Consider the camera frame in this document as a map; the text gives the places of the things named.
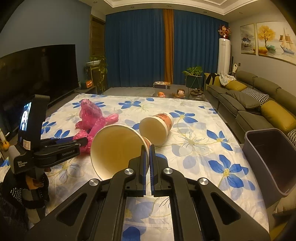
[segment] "gray sofa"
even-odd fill
[[[268,94],[270,100],[280,104],[296,119],[296,97],[294,95],[269,80],[245,71],[238,71],[236,79],[247,87]],[[227,89],[220,85],[220,82],[215,81],[214,85],[208,85],[204,94],[241,143],[244,143],[244,135],[247,131],[274,127],[260,114],[259,110],[245,109],[226,92]]]

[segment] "plant pot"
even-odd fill
[[[191,89],[202,89],[203,87],[202,76],[187,75],[185,85],[186,87]]]
[[[85,64],[85,66],[86,66],[87,68],[90,68],[90,67],[94,68],[94,67],[98,67],[100,63],[101,63],[100,60],[97,60],[97,61],[91,61],[91,62],[87,62],[87,63]]]

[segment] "painting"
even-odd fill
[[[296,36],[287,22],[257,23],[258,54],[296,65]]]
[[[255,25],[241,26],[241,53],[256,55]]]

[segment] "black and white patterned pillow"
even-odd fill
[[[287,137],[289,140],[292,142],[294,146],[296,146],[296,129],[291,130],[288,134]]]
[[[245,88],[241,92],[253,97],[256,100],[258,100],[261,103],[261,105],[263,105],[264,103],[269,101],[269,95],[261,93],[261,92],[259,92],[257,90],[253,90],[253,89],[251,89],[249,87]]]

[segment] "blue curtain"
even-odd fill
[[[201,66],[206,73],[217,71],[220,26],[227,22],[182,10],[174,11],[174,84],[185,84],[182,71]]]
[[[108,87],[152,86],[164,79],[162,9],[140,9],[106,16]]]

